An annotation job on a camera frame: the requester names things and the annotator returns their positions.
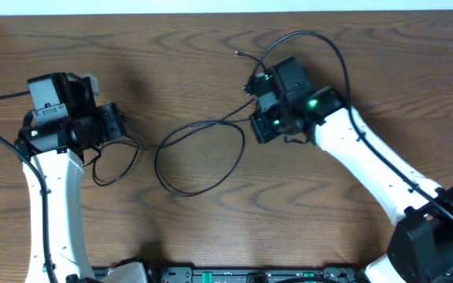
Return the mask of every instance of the wooden table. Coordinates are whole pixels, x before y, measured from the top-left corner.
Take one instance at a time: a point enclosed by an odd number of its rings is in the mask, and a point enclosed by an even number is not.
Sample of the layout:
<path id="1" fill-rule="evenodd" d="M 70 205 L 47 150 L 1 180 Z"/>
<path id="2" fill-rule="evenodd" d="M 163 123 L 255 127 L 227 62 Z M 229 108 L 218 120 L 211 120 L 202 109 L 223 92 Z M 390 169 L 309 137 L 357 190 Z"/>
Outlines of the wooden table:
<path id="1" fill-rule="evenodd" d="M 0 17 L 0 94 L 27 89 L 50 72 L 93 72 L 98 105 L 116 101 L 129 131 L 156 144 L 171 130 L 218 119 L 247 101 L 241 87 L 252 62 L 289 31 L 311 29 L 342 50 L 353 103 L 408 163 L 453 186 L 453 12 L 272 13 Z M 296 55 L 318 86 L 343 90 L 337 58 L 299 37 L 268 64 Z M 0 102 L 0 134 L 17 137 L 30 97 Z M 252 108 L 238 117 L 247 117 Z M 258 145 L 248 124 L 245 155 L 220 187 L 174 198 L 157 183 L 153 153 L 122 181 L 83 179 L 90 261 L 109 265 L 140 254 L 196 266 L 364 266 L 386 249 L 393 227 L 374 198 L 331 156 L 282 139 Z M 215 127 L 162 152 L 166 177 L 200 189 L 237 158 L 240 136 Z M 99 174 L 123 170 L 131 149 L 113 146 Z M 0 281 L 28 269 L 28 189 L 17 158 L 0 145 Z"/>

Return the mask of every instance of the white wall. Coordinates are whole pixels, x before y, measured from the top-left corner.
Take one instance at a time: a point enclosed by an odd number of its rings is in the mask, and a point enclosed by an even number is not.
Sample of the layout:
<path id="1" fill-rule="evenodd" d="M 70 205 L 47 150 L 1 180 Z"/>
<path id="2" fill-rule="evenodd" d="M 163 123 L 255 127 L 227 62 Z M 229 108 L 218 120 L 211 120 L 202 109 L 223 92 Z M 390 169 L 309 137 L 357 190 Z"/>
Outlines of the white wall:
<path id="1" fill-rule="evenodd" d="M 453 9 L 453 0 L 0 0 L 0 16 L 426 9 Z"/>

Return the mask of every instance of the wooden tabletop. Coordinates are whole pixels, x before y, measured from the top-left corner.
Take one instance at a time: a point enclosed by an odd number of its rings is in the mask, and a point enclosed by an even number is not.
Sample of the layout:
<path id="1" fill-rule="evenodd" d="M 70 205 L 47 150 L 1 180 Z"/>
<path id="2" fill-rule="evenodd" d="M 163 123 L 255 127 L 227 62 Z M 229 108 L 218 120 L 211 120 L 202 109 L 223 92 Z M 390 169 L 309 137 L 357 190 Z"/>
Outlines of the wooden tabletop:
<path id="1" fill-rule="evenodd" d="M 339 46 L 353 104 L 372 130 L 422 173 L 453 186 L 453 12 L 0 17 L 0 94 L 26 90 L 28 78 L 50 72 L 92 72 L 98 105 L 118 102 L 129 131 L 152 145 L 245 103 L 241 87 L 252 61 L 234 51 L 259 56 L 300 29 Z M 291 39 L 267 63 L 291 55 L 315 84 L 343 90 L 338 60 L 324 43 Z M 13 141 L 29 109 L 30 97 L 0 101 L 0 135 Z M 339 162 L 281 138 L 258 145 L 249 124 L 242 128 L 247 145 L 237 170 L 199 197 L 164 191 L 154 153 L 143 153 L 111 186 L 96 186 L 87 168 L 90 262 L 105 266 L 139 254 L 196 266 L 365 266 L 385 252 L 393 232 L 388 217 Z M 205 130 L 165 149 L 162 171 L 189 191 L 210 186 L 229 170 L 240 144 L 229 127 Z M 106 150 L 99 175 L 120 173 L 132 150 Z M 22 165 L 0 145 L 0 281 L 25 279 L 30 240 Z"/>

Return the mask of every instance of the white arm segment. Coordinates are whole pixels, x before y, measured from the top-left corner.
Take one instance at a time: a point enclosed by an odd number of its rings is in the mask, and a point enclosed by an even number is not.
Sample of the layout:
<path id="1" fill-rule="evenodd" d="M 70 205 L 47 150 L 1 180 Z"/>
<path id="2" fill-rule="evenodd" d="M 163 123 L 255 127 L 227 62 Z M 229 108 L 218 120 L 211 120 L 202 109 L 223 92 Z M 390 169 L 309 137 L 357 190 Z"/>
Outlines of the white arm segment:
<path id="1" fill-rule="evenodd" d="M 392 151 L 364 123 L 359 113 L 352 109 L 352 115 L 359 129 L 366 133 L 366 139 L 389 162 L 405 176 L 418 183 L 431 197 L 436 197 L 435 189 L 440 185 L 428 179 L 408 165 Z M 419 209 L 428 201 L 418 193 L 410 193 L 409 186 L 391 169 L 379 160 L 362 141 L 352 127 L 348 110 L 342 108 L 325 118 L 322 126 L 315 127 L 315 142 L 322 150 L 337 158 L 370 191 L 384 208 L 385 213 L 395 226 L 405 218 L 405 208 Z M 372 262 L 365 274 L 372 283 L 404 283 L 384 254 Z"/>
<path id="2" fill-rule="evenodd" d="M 45 177 L 48 194 L 50 253 L 59 283 L 66 276 L 77 274 L 79 279 L 95 278 L 89 263 L 81 212 L 80 191 L 83 162 L 71 150 L 57 154 L 56 150 L 40 153 L 31 158 L 36 169 Z M 42 244 L 42 201 L 39 183 L 24 164 L 31 198 L 31 262 L 26 283 L 48 282 Z"/>

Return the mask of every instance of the green led light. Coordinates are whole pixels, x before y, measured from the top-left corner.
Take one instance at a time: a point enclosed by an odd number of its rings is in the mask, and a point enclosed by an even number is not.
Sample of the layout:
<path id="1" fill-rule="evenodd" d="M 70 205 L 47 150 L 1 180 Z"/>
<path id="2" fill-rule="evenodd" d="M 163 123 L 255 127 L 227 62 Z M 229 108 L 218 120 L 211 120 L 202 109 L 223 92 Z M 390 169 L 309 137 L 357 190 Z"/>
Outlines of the green led light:
<path id="1" fill-rule="evenodd" d="M 311 108 L 314 108 L 317 104 L 318 104 L 318 101 L 315 100 L 315 99 L 311 99 L 311 100 L 308 102 L 308 105 L 309 105 Z"/>

